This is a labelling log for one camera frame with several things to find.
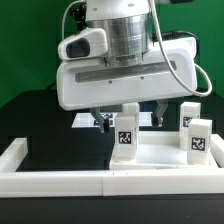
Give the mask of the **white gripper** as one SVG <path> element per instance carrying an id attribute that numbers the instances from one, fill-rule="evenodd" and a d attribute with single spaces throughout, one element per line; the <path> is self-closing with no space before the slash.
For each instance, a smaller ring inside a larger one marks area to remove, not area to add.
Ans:
<path id="1" fill-rule="evenodd" d="M 157 100 L 151 123 L 161 127 L 167 99 L 197 88 L 195 55 L 196 41 L 188 37 L 156 44 L 136 66 L 108 68 L 101 58 L 63 62 L 57 71 L 59 105 L 67 111 L 91 108 L 100 131 L 108 133 L 109 119 L 99 107 Z"/>

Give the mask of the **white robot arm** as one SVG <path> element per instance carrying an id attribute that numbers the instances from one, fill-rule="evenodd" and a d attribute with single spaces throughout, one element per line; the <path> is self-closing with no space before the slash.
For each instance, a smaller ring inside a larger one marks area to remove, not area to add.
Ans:
<path id="1" fill-rule="evenodd" d="M 107 132 L 102 107 L 163 102 L 197 88 L 196 41 L 153 41 L 148 0 L 86 0 L 86 23 L 58 46 L 57 94 L 63 109 L 90 109 Z"/>

